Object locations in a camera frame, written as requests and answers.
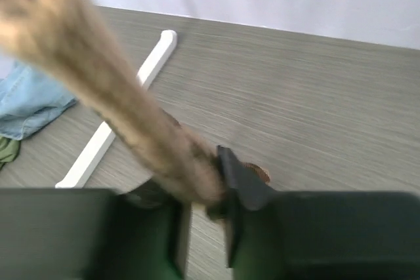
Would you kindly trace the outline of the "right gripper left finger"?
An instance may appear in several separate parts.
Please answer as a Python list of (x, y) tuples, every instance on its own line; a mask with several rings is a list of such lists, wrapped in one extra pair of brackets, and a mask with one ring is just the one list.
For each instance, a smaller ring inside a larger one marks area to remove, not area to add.
[(2, 279), (183, 279), (191, 208), (152, 193), (3, 188)]

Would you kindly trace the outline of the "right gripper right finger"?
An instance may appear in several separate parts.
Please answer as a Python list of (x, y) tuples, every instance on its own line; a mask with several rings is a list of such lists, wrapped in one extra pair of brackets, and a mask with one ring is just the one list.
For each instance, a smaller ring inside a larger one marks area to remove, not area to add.
[(419, 196), (278, 191), (218, 147), (234, 279), (418, 279)]

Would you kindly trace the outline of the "brown argyle sock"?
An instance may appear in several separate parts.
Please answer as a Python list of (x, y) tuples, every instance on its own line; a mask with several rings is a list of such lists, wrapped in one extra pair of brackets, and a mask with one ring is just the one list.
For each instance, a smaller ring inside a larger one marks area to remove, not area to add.
[(107, 122), (177, 199), (217, 206), (217, 153), (164, 111), (91, 0), (1, 0), (1, 48), (62, 82)]

